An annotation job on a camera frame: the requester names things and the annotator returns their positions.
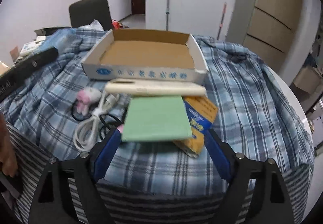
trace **metal screw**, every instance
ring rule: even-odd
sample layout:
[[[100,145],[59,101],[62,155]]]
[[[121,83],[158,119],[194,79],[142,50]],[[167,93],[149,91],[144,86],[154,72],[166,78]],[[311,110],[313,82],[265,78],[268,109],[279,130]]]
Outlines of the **metal screw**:
[[[57,161],[57,158],[56,158],[56,157],[52,157],[52,158],[50,158],[50,159],[48,160],[48,162],[49,162],[50,164],[54,164],[56,161]]]
[[[88,157],[88,152],[82,152],[82,153],[80,154],[80,157],[81,157],[81,158],[87,158],[87,157]]]
[[[244,154],[243,153],[235,153],[235,156],[239,159],[243,159],[244,158]]]
[[[273,160],[272,158],[269,158],[267,161],[271,165],[274,165],[275,164],[275,160]]]

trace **yellow and blue package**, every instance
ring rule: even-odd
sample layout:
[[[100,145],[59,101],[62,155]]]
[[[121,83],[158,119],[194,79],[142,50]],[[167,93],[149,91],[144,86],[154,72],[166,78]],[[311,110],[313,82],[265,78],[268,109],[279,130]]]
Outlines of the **yellow and blue package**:
[[[186,154],[197,158],[204,146],[203,134],[211,128],[218,113],[218,108],[205,96],[184,97],[184,104],[193,138],[173,142]]]

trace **pink and white plush toy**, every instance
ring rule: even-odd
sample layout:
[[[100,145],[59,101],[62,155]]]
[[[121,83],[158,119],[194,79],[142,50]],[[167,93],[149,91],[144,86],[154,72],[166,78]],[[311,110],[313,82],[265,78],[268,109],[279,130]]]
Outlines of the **pink and white plush toy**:
[[[101,95],[102,93],[98,89],[92,87],[85,87],[83,90],[80,90],[76,94],[76,99],[78,100],[76,111],[84,116],[87,115],[89,106],[98,102],[101,99]]]

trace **white cable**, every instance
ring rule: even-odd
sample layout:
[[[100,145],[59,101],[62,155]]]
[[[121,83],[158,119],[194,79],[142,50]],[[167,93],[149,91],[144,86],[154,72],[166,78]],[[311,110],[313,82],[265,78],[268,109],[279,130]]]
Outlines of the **white cable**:
[[[114,96],[113,94],[106,97],[106,92],[103,91],[99,105],[92,112],[92,116],[80,122],[73,135],[73,143],[75,147],[83,152],[89,152],[92,147],[96,144],[98,139],[98,126],[100,122],[100,115],[106,114],[119,100],[119,95]]]

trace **human hand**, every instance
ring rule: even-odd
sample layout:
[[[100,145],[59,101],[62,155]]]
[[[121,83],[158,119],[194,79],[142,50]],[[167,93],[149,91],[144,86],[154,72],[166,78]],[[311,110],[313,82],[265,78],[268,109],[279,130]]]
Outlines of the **human hand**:
[[[4,115],[0,113],[0,162],[2,163],[3,174],[14,177],[16,175],[18,164],[14,148],[10,142],[10,134]]]

